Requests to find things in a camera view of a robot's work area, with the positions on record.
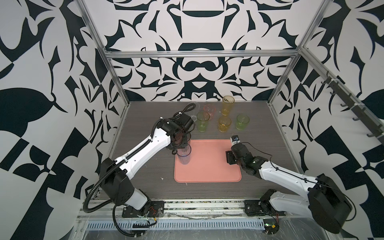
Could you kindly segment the dark smoky glass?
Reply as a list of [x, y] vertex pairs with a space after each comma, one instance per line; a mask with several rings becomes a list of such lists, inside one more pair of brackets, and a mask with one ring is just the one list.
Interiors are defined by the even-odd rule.
[[190, 144], [191, 144], [191, 138], [192, 138], [191, 133], [186, 133], [186, 134], [183, 136], [183, 144], [184, 144], [185, 147], [186, 147], [187, 145], [190, 145]]

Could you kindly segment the blue glass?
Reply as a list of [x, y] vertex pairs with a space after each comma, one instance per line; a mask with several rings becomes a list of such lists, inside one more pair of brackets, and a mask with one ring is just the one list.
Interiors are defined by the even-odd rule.
[[190, 162], [192, 148], [190, 144], [186, 147], [177, 150], [177, 156], [181, 164], [187, 165]]

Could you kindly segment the pink tray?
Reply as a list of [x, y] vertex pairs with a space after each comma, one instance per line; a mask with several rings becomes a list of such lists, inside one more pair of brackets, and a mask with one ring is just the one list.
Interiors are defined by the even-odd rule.
[[175, 157], [174, 179], [178, 183], [232, 183], [242, 179], [240, 167], [229, 165], [230, 140], [192, 140], [190, 162]]

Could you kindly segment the clear glass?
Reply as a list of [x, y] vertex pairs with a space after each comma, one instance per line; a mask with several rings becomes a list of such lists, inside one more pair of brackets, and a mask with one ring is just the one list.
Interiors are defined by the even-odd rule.
[[194, 122], [196, 122], [197, 121], [197, 114], [200, 111], [200, 104], [198, 102], [192, 102], [192, 104], [195, 104], [195, 108], [190, 111], [190, 117]]

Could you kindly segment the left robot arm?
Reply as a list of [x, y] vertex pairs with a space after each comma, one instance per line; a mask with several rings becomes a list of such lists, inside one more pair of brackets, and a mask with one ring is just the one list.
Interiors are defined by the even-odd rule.
[[[151, 200], [143, 191], [135, 188], [131, 180], [162, 149], [176, 154], [179, 149], [185, 148], [188, 145], [187, 135], [194, 124], [192, 118], [182, 112], [169, 119], [159, 118], [150, 135], [133, 149], [114, 160], [105, 159], [101, 165], [99, 180], [84, 200], [83, 211], [93, 213], [108, 204], [114, 204], [116, 207], [132, 207], [140, 216], [146, 215], [151, 207]], [[90, 200], [98, 189], [102, 189], [109, 199], [90, 207]]]

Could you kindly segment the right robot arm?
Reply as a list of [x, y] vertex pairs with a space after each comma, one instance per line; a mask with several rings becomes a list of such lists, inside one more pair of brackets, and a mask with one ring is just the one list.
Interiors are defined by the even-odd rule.
[[305, 176], [273, 163], [271, 159], [253, 156], [245, 143], [236, 142], [226, 152], [229, 165], [238, 165], [248, 175], [278, 184], [293, 194], [268, 190], [259, 200], [261, 213], [274, 215], [288, 212], [311, 218], [324, 230], [339, 234], [355, 209], [352, 201], [335, 182], [324, 174]]

